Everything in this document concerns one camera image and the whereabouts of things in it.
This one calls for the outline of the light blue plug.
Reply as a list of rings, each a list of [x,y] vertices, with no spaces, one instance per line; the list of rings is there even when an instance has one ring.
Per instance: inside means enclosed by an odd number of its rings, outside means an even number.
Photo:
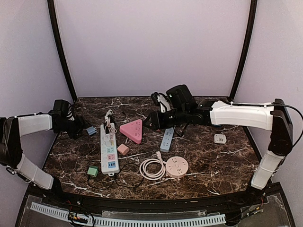
[[[90,126],[86,129],[89,136],[92,136],[98,132],[97,128],[94,126]]]

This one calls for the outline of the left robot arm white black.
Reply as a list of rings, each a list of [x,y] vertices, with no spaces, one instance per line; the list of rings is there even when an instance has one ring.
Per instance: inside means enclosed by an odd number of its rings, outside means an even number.
[[[30,161],[23,152],[21,137],[43,131],[65,132],[71,139],[77,139],[85,128],[85,121],[80,116],[69,119],[50,112],[27,116],[12,116],[0,119],[0,164],[12,175],[19,175],[44,190],[50,190],[48,198],[56,206],[63,206],[67,196],[61,192],[61,182],[46,173]]]

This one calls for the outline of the green usb charger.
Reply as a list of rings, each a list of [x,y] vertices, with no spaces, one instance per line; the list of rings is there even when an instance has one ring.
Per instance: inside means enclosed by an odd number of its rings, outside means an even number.
[[[87,174],[93,177],[96,177],[98,175],[98,167],[97,166],[90,166],[88,168]]]

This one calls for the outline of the peach plug adapter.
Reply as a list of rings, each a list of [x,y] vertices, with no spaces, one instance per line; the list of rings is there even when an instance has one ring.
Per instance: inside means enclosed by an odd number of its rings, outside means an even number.
[[[125,144],[121,144],[117,148],[117,151],[124,156],[129,152],[129,150],[130,150],[129,147],[126,146]]]

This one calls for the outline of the round pink power socket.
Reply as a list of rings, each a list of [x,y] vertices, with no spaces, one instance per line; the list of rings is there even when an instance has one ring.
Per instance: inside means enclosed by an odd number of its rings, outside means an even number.
[[[166,161],[166,174],[174,179],[180,179],[187,174],[188,162],[182,157],[171,157]]]

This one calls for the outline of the white plug adapter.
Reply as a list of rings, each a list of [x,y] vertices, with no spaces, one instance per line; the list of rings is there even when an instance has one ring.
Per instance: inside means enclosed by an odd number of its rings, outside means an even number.
[[[215,134],[214,135],[214,143],[215,144],[225,144],[227,142],[227,138],[223,134]]]

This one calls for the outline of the white long power strip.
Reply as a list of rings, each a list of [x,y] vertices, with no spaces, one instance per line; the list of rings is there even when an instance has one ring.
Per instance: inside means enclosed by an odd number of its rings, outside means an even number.
[[[120,171],[116,134],[110,131],[107,133],[107,127],[103,124],[100,126],[100,157],[102,174],[114,176]]]

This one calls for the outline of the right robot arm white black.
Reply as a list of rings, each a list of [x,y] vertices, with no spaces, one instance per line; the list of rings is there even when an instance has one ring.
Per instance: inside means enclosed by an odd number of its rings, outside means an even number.
[[[181,124],[238,125],[270,131],[270,143],[250,181],[250,188],[242,194],[242,202],[252,205],[260,197],[268,180],[280,163],[297,144],[293,141],[293,124],[288,113],[289,105],[282,99],[272,103],[244,104],[203,100],[175,105],[173,109],[153,111],[143,121],[152,130],[168,129]]]

